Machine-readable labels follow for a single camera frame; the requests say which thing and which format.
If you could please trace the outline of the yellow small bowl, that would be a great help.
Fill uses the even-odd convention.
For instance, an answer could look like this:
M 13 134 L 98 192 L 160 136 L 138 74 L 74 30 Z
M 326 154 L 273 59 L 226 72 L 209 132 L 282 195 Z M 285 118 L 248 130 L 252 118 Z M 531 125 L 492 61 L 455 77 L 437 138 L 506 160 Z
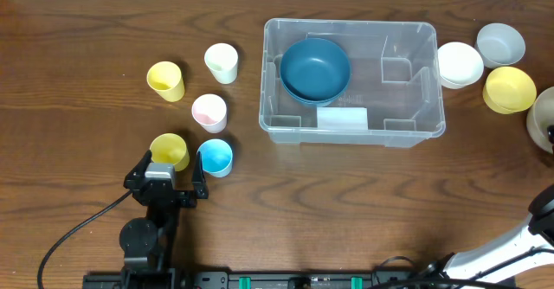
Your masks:
M 495 68 L 483 87 L 483 100 L 500 114 L 523 112 L 537 98 L 537 88 L 532 78 L 516 67 Z

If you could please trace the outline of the cream large bowl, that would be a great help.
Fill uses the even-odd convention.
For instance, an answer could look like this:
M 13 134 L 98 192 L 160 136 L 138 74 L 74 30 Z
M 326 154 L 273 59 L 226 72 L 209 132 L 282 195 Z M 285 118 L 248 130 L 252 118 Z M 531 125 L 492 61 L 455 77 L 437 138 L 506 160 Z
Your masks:
M 550 154 L 553 144 L 548 139 L 547 127 L 553 125 L 553 87 L 545 89 L 531 106 L 526 118 L 526 128 L 532 141 Z

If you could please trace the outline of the dark blue bowl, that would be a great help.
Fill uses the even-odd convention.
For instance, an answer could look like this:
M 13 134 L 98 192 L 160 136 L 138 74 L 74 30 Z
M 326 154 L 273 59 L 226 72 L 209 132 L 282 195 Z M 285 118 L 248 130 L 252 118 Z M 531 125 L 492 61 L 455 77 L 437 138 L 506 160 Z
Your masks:
M 293 99 L 305 105 L 315 106 L 330 105 L 342 95 L 350 85 L 349 83 L 341 83 L 336 86 L 329 83 L 323 83 L 321 85 L 309 84 L 307 90 L 300 91 L 294 90 L 284 81 L 282 81 L 281 84 Z
M 350 84 L 351 73 L 346 52 L 337 43 L 322 38 L 294 43 L 280 62 L 281 81 L 300 91 L 307 90 L 309 84 Z

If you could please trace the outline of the white small bowl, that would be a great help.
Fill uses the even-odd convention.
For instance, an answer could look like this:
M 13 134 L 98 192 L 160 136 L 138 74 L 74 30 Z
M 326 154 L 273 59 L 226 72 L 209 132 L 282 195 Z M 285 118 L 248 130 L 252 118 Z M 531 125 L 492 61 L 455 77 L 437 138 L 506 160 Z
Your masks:
M 448 42 L 438 48 L 441 84 L 460 89 L 477 82 L 484 73 L 484 62 L 478 51 L 463 42 Z

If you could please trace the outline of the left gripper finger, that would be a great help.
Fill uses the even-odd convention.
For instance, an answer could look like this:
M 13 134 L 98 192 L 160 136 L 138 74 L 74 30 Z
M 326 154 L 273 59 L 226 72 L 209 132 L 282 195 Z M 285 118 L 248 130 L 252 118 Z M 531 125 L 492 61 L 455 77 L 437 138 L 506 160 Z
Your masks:
M 200 151 L 196 153 L 196 162 L 193 170 L 191 182 L 197 199 L 208 199 L 209 190 L 203 170 L 203 155 Z
M 126 175 L 126 181 L 138 181 L 145 177 L 148 165 L 151 163 L 151 151 L 147 150 L 139 162 Z

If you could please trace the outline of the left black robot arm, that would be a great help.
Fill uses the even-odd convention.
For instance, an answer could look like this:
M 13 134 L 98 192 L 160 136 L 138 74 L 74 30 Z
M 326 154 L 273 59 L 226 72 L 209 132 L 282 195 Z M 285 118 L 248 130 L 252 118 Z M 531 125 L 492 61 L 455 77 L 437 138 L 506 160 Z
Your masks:
M 171 255 L 180 210 L 195 208 L 199 199 L 209 197 L 201 153 L 196 155 L 193 189 L 178 190 L 174 183 L 174 165 L 154 163 L 151 151 L 125 177 L 124 187 L 147 211 L 146 216 L 130 220 L 119 234 L 123 288 L 187 286 L 186 273 L 171 266 Z

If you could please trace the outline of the grey small bowl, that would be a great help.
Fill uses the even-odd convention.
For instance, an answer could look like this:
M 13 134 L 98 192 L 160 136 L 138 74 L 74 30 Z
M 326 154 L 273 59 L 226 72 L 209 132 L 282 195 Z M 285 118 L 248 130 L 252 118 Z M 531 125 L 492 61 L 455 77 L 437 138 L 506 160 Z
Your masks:
M 504 23 L 490 23 L 477 34 L 475 48 L 484 65 L 511 66 L 520 61 L 526 50 L 524 37 L 513 27 Z

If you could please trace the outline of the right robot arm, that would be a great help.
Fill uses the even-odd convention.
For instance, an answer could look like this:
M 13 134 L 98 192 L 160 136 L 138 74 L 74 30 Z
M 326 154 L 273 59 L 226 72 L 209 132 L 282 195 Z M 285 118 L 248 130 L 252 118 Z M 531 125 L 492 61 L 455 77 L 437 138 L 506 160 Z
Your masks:
M 498 283 L 553 263 L 553 188 L 540 192 L 525 221 L 474 250 L 451 256 L 439 274 L 450 279 Z

